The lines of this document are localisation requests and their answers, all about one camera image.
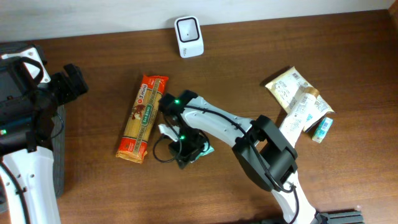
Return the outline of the white tube gold cap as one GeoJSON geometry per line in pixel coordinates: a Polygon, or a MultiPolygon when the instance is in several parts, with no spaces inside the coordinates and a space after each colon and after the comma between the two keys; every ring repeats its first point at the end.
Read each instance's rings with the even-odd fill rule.
{"type": "Polygon", "coordinates": [[[319,94],[316,88],[306,87],[279,127],[279,130],[292,147],[295,147],[319,94]]]}

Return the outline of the teal wipes packet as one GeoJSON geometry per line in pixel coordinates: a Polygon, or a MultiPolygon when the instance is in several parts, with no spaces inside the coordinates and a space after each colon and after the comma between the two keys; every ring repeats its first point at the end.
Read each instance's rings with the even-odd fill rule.
{"type": "Polygon", "coordinates": [[[214,151],[214,148],[206,142],[205,145],[204,145],[203,150],[197,156],[195,156],[193,158],[191,163],[195,162],[197,159],[199,159],[202,156],[205,156],[205,155],[208,155],[208,154],[212,153],[213,151],[214,151]]]}

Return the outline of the yellow snack bag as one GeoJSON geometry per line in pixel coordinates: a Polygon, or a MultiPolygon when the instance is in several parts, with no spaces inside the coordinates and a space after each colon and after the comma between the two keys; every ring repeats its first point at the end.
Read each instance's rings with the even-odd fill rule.
{"type": "MultiPolygon", "coordinates": [[[[274,95],[281,107],[286,113],[289,113],[298,102],[300,95],[306,87],[313,87],[295,67],[289,68],[272,81],[267,83],[265,87],[274,95]]],[[[303,131],[309,131],[321,118],[327,113],[334,113],[332,107],[322,98],[317,96],[314,108],[309,112],[309,116],[303,128],[303,131]]]]}

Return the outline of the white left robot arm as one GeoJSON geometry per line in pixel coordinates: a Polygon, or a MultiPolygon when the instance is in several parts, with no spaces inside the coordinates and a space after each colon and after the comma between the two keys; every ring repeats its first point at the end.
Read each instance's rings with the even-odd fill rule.
{"type": "Polygon", "coordinates": [[[35,44],[1,45],[1,211],[12,223],[60,223],[65,104],[89,87],[72,63],[49,75],[35,44]]]}

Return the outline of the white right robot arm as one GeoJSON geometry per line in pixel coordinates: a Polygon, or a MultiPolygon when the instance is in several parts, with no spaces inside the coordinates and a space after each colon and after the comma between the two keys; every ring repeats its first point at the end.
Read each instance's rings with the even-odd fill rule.
{"type": "Polygon", "coordinates": [[[171,139],[169,150],[179,168],[210,152],[208,137],[214,136],[231,147],[248,178],[275,197],[286,223],[321,223],[300,186],[298,154],[268,117],[233,115],[190,90],[164,95],[159,111],[165,121],[162,137],[171,139]]]}

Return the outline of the red spaghetti packet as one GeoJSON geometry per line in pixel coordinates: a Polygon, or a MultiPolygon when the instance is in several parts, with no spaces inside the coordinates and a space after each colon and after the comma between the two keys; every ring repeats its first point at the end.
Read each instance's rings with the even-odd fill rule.
{"type": "Polygon", "coordinates": [[[143,163],[148,140],[169,78],[144,75],[126,123],[116,157],[143,163]]]}

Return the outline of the small green tissue pack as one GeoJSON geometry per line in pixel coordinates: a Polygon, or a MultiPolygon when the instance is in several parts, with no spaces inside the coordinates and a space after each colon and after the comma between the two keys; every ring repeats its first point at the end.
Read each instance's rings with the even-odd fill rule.
{"type": "Polygon", "coordinates": [[[317,143],[321,143],[325,136],[327,135],[328,130],[333,124],[333,119],[329,117],[324,117],[323,120],[318,125],[318,128],[315,130],[314,135],[312,136],[312,141],[317,143]]]}

